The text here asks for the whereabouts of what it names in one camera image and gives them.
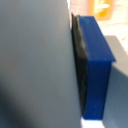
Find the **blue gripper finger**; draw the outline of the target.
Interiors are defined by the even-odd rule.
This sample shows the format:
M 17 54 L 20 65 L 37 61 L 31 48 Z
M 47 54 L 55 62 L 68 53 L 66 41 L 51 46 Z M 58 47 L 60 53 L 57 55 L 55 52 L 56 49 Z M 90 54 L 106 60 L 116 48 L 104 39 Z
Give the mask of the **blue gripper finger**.
M 93 16 L 72 16 L 71 32 L 81 116 L 101 120 L 115 57 Z

